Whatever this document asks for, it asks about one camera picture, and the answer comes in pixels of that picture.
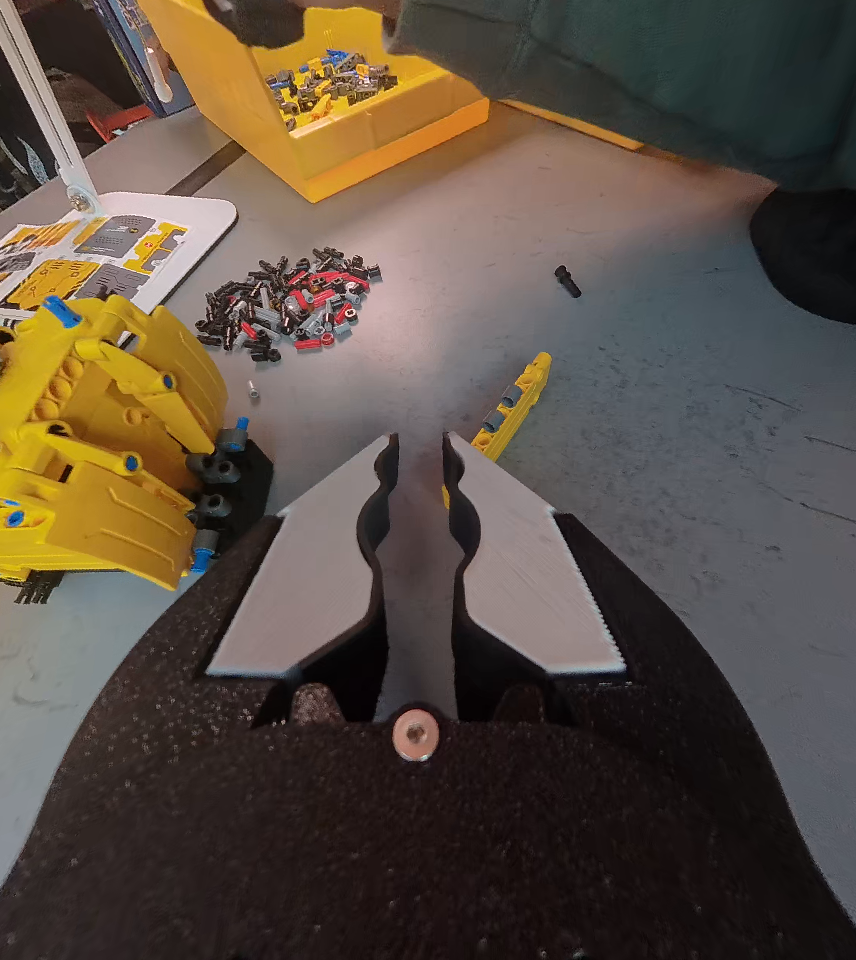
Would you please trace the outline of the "yellow lego vehicle model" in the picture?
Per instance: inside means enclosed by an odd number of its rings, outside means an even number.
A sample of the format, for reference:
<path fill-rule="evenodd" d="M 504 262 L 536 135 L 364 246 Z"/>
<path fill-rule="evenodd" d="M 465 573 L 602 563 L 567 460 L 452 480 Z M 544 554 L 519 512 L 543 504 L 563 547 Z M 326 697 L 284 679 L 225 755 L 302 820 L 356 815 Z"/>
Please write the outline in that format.
<path fill-rule="evenodd" d="M 0 326 L 0 583 L 45 604 L 64 577 L 174 590 L 265 514 L 274 465 L 226 422 L 212 357 L 169 310 L 51 296 Z"/>

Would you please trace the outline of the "heap of blue grey lego parts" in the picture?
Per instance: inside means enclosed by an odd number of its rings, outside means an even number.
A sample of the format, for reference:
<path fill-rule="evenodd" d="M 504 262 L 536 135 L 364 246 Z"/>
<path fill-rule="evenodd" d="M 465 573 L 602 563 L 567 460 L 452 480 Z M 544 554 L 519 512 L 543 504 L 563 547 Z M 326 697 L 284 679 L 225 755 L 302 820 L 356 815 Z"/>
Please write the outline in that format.
<path fill-rule="evenodd" d="M 371 63 L 365 54 L 327 49 L 296 69 L 265 78 L 288 134 L 341 114 L 397 89 L 397 73 L 387 63 Z"/>

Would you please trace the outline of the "dark blue printed box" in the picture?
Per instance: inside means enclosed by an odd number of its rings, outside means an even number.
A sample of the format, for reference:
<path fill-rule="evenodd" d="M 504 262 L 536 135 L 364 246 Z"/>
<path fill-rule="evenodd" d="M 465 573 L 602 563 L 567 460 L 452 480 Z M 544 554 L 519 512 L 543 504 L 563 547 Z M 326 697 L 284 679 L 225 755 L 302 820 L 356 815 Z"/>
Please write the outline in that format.
<path fill-rule="evenodd" d="M 162 48 L 139 2 L 91 1 L 90 6 L 124 63 L 145 106 L 159 118 L 194 106 L 173 60 Z"/>

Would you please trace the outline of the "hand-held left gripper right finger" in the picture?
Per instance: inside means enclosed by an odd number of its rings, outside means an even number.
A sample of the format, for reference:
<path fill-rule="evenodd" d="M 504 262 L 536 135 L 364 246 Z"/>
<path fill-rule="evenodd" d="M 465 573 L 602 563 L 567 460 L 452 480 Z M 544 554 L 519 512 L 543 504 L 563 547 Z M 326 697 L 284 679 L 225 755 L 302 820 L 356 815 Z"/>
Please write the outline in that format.
<path fill-rule="evenodd" d="M 457 433 L 442 441 L 449 531 L 463 558 L 451 646 L 458 719 L 494 718 L 532 687 L 564 717 L 559 686 L 618 684 L 625 658 L 569 545 L 567 516 Z"/>

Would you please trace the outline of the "black mesh cushion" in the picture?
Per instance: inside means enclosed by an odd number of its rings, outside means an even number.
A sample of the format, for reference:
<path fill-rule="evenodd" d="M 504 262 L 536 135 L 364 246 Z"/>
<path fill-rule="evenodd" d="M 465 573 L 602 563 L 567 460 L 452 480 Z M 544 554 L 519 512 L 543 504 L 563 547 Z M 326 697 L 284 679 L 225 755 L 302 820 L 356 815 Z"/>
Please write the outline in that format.
<path fill-rule="evenodd" d="M 748 225 L 774 289 L 798 308 L 856 327 L 856 191 L 776 189 Z"/>

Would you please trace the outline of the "yellow bin with lego parts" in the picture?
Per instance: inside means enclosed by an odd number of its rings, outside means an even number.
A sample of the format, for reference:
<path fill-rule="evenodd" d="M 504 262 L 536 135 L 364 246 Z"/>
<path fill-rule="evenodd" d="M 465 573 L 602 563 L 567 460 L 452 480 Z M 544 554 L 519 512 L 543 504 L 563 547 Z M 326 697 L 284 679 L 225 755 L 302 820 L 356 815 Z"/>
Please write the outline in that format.
<path fill-rule="evenodd" d="M 300 42 L 246 47 L 202 2 L 146 1 L 146 18 L 171 56 L 200 113 L 311 203 L 332 197 L 470 129 L 490 102 L 469 81 L 414 55 L 388 54 L 372 10 L 309 8 Z M 329 50 L 386 66 L 392 89 L 355 104 L 330 98 L 311 106 L 294 129 L 269 77 L 318 66 Z"/>

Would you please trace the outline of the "pile of small lego connectors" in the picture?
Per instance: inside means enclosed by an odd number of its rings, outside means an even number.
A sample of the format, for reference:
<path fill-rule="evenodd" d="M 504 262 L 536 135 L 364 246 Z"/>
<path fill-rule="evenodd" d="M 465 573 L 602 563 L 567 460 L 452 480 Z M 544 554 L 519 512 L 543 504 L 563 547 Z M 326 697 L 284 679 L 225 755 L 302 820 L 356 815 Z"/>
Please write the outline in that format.
<path fill-rule="evenodd" d="M 279 364 L 284 345 L 298 354 L 324 352 L 353 333 L 371 287 L 383 278 L 380 264 L 332 246 L 297 260 L 261 260 L 257 270 L 205 294 L 195 338 L 257 366 Z"/>

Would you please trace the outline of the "instruction sheet on white stand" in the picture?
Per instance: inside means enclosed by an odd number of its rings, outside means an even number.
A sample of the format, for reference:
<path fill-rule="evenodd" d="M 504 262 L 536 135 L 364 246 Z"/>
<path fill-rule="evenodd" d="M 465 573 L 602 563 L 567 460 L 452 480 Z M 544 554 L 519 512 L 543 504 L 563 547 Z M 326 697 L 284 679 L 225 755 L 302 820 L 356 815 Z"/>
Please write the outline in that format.
<path fill-rule="evenodd" d="M 70 211 L 59 222 L 77 218 L 140 215 L 190 228 L 177 252 L 129 299 L 145 313 L 162 304 L 234 226 L 238 212 L 227 200 L 114 192 L 99 195 L 67 121 L 51 90 L 36 51 L 13 2 L 0 2 L 0 47 L 52 151 L 66 188 Z M 13 322 L 14 319 L 1 319 Z"/>

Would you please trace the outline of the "yellow lego panel piece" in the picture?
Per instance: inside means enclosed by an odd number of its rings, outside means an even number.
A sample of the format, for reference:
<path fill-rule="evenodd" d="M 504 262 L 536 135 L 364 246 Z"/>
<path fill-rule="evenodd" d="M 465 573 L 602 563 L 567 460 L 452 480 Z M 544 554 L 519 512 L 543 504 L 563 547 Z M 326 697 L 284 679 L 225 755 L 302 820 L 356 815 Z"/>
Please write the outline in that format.
<path fill-rule="evenodd" d="M 553 365 L 551 354 L 541 352 L 506 390 L 482 421 L 470 446 L 487 460 L 497 462 L 539 402 Z"/>

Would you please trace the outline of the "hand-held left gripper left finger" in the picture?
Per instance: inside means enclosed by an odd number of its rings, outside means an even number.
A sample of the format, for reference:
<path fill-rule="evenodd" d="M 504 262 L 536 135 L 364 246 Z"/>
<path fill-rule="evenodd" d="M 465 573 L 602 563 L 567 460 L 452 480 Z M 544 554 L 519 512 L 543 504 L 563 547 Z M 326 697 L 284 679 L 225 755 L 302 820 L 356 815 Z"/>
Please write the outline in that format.
<path fill-rule="evenodd" d="M 397 434 L 377 438 L 274 518 L 272 537 L 205 669 L 215 678 L 332 692 L 349 722 L 374 719 L 386 674 L 384 581 Z"/>

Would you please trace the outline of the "lego instruction sheet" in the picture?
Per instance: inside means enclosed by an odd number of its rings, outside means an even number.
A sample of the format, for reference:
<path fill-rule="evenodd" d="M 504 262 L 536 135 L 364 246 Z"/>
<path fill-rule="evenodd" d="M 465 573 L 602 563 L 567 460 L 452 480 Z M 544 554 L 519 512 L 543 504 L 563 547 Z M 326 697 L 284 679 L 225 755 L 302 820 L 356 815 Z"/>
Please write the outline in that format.
<path fill-rule="evenodd" d="M 0 319 L 31 316 L 48 297 L 133 300 L 190 234 L 140 215 L 20 224 L 0 240 Z"/>

